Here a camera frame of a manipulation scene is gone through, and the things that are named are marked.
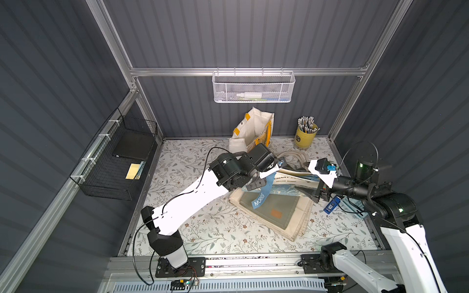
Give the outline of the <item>cream tote blue print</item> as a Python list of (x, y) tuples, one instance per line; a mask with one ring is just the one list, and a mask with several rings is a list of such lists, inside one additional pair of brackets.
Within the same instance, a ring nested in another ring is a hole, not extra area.
[[(269, 170), (278, 159), (275, 159), (273, 163), (267, 166), (267, 170)], [(273, 185), (292, 185), (292, 186), (301, 186), (310, 189), (317, 189), (318, 183), (320, 179), (309, 172), (297, 172), (294, 170), (289, 170), (285, 168), (287, 164), (285, 164), (278, 172), (273, 173), (272, 175), (266, 177), (267, 184), (260, 188), (260, 195), (258, 199), (263, 199), (271, 194), (271, 190)], [(259, 176), (260, 172), (265, 172), (261, 170), (253, 171), (253, 177)]]

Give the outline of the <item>cream tote bag front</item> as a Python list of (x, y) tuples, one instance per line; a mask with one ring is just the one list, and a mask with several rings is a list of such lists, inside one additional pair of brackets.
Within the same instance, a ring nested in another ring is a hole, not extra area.
[[(289, 165), (287, 162), (287, 166), (285, 168), (289, 170), (294, 170), (297, 172), (309, 172), (305, 169), (306, 163), (308, 162), (308, 156), (301, 151), (285, 151), (280, 154), (280, 157), (286, 158), (287, 156), (292, 156), (295, 157), (299, 163), (300, 167), (295, 168), (294, 166)], [(261, 223), (262, 225), (266, 226), (267, 228), (274, 230), (276, 233), (281, 234), (284, 238), (290, 240), (290, 241), (295, 241), (296, 238), (302, 234), (305, 233), (306, 227), (307, 227), (307, 218), (311, 212), (311, 208), (313, 206), (313, 201), (309, 199), (307, 196), (305, 196), (303, 193), (299, 192), (294, 188), (295, 186), (292, 185), (273, 185), (271, 194), (280, 194), (280, 195), (290, 195), (290, 196), (298, 196), (302, 197), (302, 199), (299, 200), (299, 203), (294, 211), (293, 217), (290, 220), (289, 225), (285, 230), (274, 226), (273, 224), (267, 222), (264, 219), (261, 219), (259, 216), (253, 215), (251, 212), (243, 208), (239, 201), (241, 196), (245, 192), (254, 192), (254, 193), (260, 193), (260, 189), (255, 189), (252, 191), (247, 191), (246, 188), (238, 189), (230, 195), (230, 202), (246, 214), (248, 214), (250, 217), (254, 218), (257, 222)]]

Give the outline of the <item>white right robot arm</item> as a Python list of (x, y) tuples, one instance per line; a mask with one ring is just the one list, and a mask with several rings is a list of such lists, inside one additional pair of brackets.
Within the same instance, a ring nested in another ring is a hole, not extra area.
[(324, 245), (319, 256), (302, 255), (298, 265), (305, 273), (320, 269), (324, 273), (342, 272), (368, 293), (445, 293), (426, 240), (415, 202), (406, 194), (394, 192), (390, 183), (378, 185), (381, 168), (377, 163), (357, 163), (354, 178), (338, 175), (338, 167), (326, 158), (312, 160), (308, 170), (319, 176), (319, 189), (326, 195), (358, 199), (364, 212), (385, 238), (402, 276), (393, 281), (359, 260), (339, 242)]

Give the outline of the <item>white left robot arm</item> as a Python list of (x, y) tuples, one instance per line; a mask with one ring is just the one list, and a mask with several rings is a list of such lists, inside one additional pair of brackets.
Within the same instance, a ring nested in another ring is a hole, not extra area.
[(157, 208), (146, 206), (140, 214), (149, 229), (150, 247), (174, 269), (189, 262), (179, 227), (213, 200), (280, 170), (283, 162), (265, 144), (249, 152), (232, 153), (223, 149), (212, 162), (205, 162), (202, 175), (188, 188)]

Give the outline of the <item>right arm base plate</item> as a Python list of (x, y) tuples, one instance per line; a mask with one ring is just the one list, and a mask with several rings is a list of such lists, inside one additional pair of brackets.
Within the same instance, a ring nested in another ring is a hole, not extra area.
[(325, 273), (322, 256), (320, 254), (303, 254), (297, 262), (297, 266), (303, 269), (305, 274)]

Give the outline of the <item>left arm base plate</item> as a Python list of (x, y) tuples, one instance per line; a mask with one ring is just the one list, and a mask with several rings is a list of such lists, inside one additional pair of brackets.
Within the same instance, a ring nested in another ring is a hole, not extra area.
[(179, 268), (171, 266), (166, 258), (158, 260), (155, 272), (156, 278), (189, 278), (203, 277), (206, 269), (205, 257), (189, 257), (188, 261)]

